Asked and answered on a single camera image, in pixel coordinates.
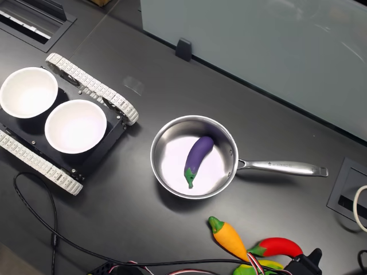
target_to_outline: red chili pepper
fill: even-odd
[[[287,255],[294,258],[303,254],[302,249],[295,242],[285,238],[264,239],[247,252],[261,257]]]

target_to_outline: black wire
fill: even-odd
[[[367,274],[367,269],[365,266],[363,266],[363,262],[362,262],[362,255],[364,253],[367,253],[367,250],[359,251],[357,259],[358,259],[358,264],[360,265],[360,268],[362,269],[363,274]]]
[[[13,178],[13,185],[15,188],[15,191],[17,192],[18,196],[20,197],[21,201],[23,201],[23,203],[25,204],[25,206],[28,208],[28,210],[39,220],[39,222],[41,222],[41,224],[43,224],[49,231],[51,231],[54,235],[58,236],[61,240],[63,240],[64,242],[66,242],[67,244],[71,245],[73,248],[80,250],[86,254],[89,254],[91,256],[94,256],[96,258],[100,258],[103,259],[105,261],[108,262],[113,262],[117,265],[124,265],[124,266],[131,266],[131,267],[144,267],[144,266],[164,266],[164,265],[183,265],[183,264],[208,264],[208,263],[218,263],[218,262],[228,262],[228,263],[232,263],[232,264],[240,264],[240,265],[250,265],[251,263],[246,262],[246,261],[241,261],[241,260],[232,260],[232,259],[207,259],[207,260],[190,260],[190,261],[174,261],[174,262],[152,262],[152,263],[148,263],[148,264],[131,264],[131,263],[127,263],[127,262],[122,262],[122,261],[118,261],[112,258],[108,258],[106,256],[94,253],[92,251],[89,251],[75,243],[73,243],[72,241],[70,241],[69,239],[65,238],[64,236],[62,236],[59,232],[57,232],[56,230],[54,230],[51,226],[49,226],[34,210],[33,208],[27,203],[26,199],[23,197],[23,195],[21,194],[18,185],[17,185],[17,178],[21,175],[33,175],[35,176],[37,179],[39,179],[40,181],[43,182],[43,184],[46,186],[45,182],[36,174],[31,173],[31,172],[20,172],[18,173],[14,178]],[[274,273],[277,274],[285,274],[282,271],[273,269],[273,268],[268,268],[267,266],[263,266],[263,268],[267,271],[272,271]]]
[[[48,196],[51,200],[51,204],[52,204],[52,208],[53,208],[53,228],[55,231],[57,231],[57,211],[56,211],[56,205],[55,205],[55,201],[53,200],[53,196],[51,194],[51,191],[50,189],[47,187],[46,183],[39,177],[37,176],[36,174],[34,173],[30,173],[30,172],[22,172],[22,173],[19,173],[17,175],[20,176],[20,175],[31,175],[31,176],[35,176],[37,179],[40,180],[40,182],[44,185],[44,187],[46,188],[47,190],[47,193],[48,193]],[[52,240],[52,264],[51,264],[51,274],[54,275],[55,274],[55,256],[56,256],[56,239],[53,237]]]

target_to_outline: purple eggplant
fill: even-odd
[[[203,136],[199,138],[194,146],[191,148],[188,159],[186,160],[185,170],[183,174],[189,184],[189,188],[193,188],[193,181],[199,170],[202,160],[212,150],[214,141],[208,137]]]

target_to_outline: stainless steel saucepan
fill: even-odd
[[[197,176],[189,185],[184,166],[189,151],[202,136],[210,136],[214,147],[202,161]],[[183,116],[167,123],[153,140],[150,161],[161,185],[186,199],[205,199],[224,190],[236,171],[258,169],[299,176],[327,176],[326,168],[301,162],[248,161],[239,159],[237,145],[220,123],[204,116]]]

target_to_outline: white cable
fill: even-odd
[[[289,275],[292,275],[292,273],[290,273],[288,270],[284,270],[284,269],[277,269],[276,271],[281,271],[281,272],[287,273],[287,274],[289,274]]]
[[[152,271],[149,270],[149,268],[147,268],[146,266],[144,266],[144,269],[146,271],[148,271],[151,275],[154,275]]]
[[[252,265],[252,267],[253,267],[253,269],[254,269],[254,271],[255,271],[256,275],[259,275],[259,272],[257,271],[257,266],[256,266],[256,264],[253,262],[252,258],[251,258],[251,257],[249,257],[248,259],[249,259],[249,261],[250,261],[250,263],[251,263],[251,265]]]
[[[360,221],[360,218],[358,217],[358,213],[357,213],[357,204],[358,204],[358,198],[360,197],[360,193],[363,190],[367,189],[367,185],[362,186],[361,188],[358,189],[358,191],[356,192],[356,195],[354,197],[354,201],[353,201],[353,214],[354,214],[354,219],[356,220],[357,225],[364,231],[367,232],[367,228],[365,228],[363,226],[363,224]]]
[[[196,272],[196,273],[211,274],[211,273],[209,273],[209,272],[205,272],[205,271],[201,271],[201,270],[188,269],[188,270],[176,271],[176,272],[170,273],[169,275],[177,275],[177,274],[187,273],[187,272]]]
[[[262,275],[265,275],[263,267],[260,265],[260,263],[257,261],[257,259],[249,252],[247,253],[247,257],[251,259],[251,263],[253,262],[261,271]]]

